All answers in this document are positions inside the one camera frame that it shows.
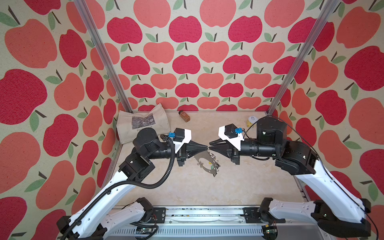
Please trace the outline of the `metal key organizer plate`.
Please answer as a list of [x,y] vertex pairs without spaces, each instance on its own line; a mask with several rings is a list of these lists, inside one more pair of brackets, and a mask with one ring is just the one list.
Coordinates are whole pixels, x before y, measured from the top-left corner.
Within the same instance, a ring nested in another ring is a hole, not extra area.
[[221,165],[213,153],[211,153],[209,150],[203,151],[195,155],[195,159],[198,162],[198,166],[202,170],[211,174],[213,177],[217,176]]

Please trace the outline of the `left aluminium frame post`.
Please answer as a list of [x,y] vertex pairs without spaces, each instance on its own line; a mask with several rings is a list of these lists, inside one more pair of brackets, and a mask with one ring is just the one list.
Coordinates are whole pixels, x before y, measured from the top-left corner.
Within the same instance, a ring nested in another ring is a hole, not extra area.
[[99,31],[97,29],[96,23],[92,17],[91,11],[88,8],[86,1],[75,0],[76,8],[79,12],[80,17],[82,18],[83,23],[85,24],[91,39],[95,45],[95,48],[98,51],[98,54],[101,58],[101,61],[105,67],[107,74],[110,77],[110,80],[117,92],[117,95],[125,109],[126,112],[133,113],[133,109],[128,101],[128,98],[125,94],[123,85],[120,81],[120,78],[114,68],[110,55],[103,43]]

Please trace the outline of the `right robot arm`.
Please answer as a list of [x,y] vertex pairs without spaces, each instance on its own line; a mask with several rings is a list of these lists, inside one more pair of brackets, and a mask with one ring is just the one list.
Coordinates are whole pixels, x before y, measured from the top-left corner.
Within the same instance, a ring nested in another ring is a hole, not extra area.
[[348,191],[323,165],[309,145],[287,139],[287,124],[274,116],[259,119],[257,137],[245,139],[242,129],[230,124],[219,128],[219,139],[209,149],[238,165],[241,156],[259,161],[271,158],[275,165],[309,186],[318,201],[293,203],[264,198],[256,214],[264,223],[297,220],[317,225],[338,238],[371,235],[371,203]]

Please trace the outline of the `front aluminium rail base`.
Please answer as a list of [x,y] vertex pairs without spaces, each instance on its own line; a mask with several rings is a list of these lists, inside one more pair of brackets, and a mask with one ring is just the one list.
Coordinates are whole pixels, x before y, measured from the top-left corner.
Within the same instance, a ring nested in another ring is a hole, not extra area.
[[134,203],[114,207],[97,221],[86,217],[75,230],[85,237],[95,224],[105,240],[332,240],[317,225],[295,220],[257,219],[257,206],[155,206],[153,213]]

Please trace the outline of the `aluminium frame post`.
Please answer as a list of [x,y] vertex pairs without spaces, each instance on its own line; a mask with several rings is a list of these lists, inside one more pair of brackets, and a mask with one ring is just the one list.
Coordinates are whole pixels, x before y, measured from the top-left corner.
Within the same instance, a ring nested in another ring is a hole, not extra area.
[[317,18],[317,20],[314,23],[314,26],[309,32],[309,35],[306,41],[303,43],[303,47],[300,49],[299,54],[297,55],[295,61],[293,62],[287,76],[284,77],[279,90],[277,91],[268,110],[266,111],[267,116],[272,116],[274,111],[277,109],[277,106],[281,102],[281,99],[284,93],[286,92],[286,90],[288,89],[290,82],[294,79],[294,76],[296,75],[302,63],[304,62],[307,54],[312,49],[315,41],[318,39],[321,31],[325,27],[330,16],[334,13],[335,9],[338,7],[338,4],[340,3],[341,1],[337,1],[337,0],[329,0],[325,3],[324,7],[320,12],[319,17]]
[[82,18],[83,23],[85,24],[91,39],[95,45],[95,48],[98,51],[98,54],[101,58],[101,61],[105,67],[107,74],[110,77],[110,80],[117,92],[117,95],[125,109],[126,112],[133,113],[133,109],[128,101],[128,98],[125,94],[123,85],[120,81],[120,78],[114,68],[110,55],[103,43],[99,31],[97,29],[96,23],[92,17],[91,11],[88,8],[86,1],[75,0],[76,8],[79,12],[80,17]]

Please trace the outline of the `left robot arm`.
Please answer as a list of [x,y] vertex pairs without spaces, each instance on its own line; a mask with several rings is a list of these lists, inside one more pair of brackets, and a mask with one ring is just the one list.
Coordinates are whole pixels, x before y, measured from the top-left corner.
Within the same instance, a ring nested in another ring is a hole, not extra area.
[[[186,159],[208,150],[206,145],[192,141],[190,130],[179,128],[162,135],[153,128],[141,129],[133,145],[132,152],[101,192],[72,216],[58,220],[63,240],[105,240],[126,225],[149,221],[154,208],[146,198],[139,198],[113,214],[111,210],[135,187],[147,190],[160,187],[169,177],[175,161],[183,165]],[[143,180],[155,168],[152,159],[168,159],[169,165],[160,180],[144,184]]]

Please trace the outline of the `beige printed tote bag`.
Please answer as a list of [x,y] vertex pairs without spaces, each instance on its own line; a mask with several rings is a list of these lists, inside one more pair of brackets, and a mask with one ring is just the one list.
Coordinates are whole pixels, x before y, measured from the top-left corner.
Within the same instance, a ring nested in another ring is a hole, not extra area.
[[156,105],[147,113],[119,112],[117,131],[121,144],[132,142],[138,132],[144,128],[152,128],[158,135],[171,131],[166,111],[161,104]]

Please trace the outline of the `right aluminium frame post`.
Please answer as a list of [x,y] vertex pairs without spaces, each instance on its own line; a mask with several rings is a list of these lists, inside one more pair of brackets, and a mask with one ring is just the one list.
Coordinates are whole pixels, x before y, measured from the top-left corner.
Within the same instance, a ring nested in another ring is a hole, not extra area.
[[320,12],[319,17],[317,18],[317,20],[314,23],[314,26],[309,32],[309,35],[306,41],[303,43],[303,47],[300,49],[299,54],[297,55],[295,61],[293,62],[287,76],[284,77],[279,90],[277,91],[268,110],[266,111],[267,116],[272,116],[274,111],[277,109],[277,106],[281,102],[281,99],[284,93],[286,92],[286,90],[288,89],[290,82],[294,79],[294,76],[296,75],[302,63],[304,62],[307,54],[312,49],[315,41],[318,39],[321,31],[325,27],[330,16],[334,13],[335,9],[338,7],[338,4],[340,3],[341,1],[337,1],[337,0],[329,0],[325,3],[324,7]]

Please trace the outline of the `small amber bottle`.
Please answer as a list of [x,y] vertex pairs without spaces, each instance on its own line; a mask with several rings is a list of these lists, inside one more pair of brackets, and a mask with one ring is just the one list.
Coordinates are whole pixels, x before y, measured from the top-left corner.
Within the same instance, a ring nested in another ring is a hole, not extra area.
[[191,120],[191,117],[185,111],[179,111],[179,115],[186,123]]

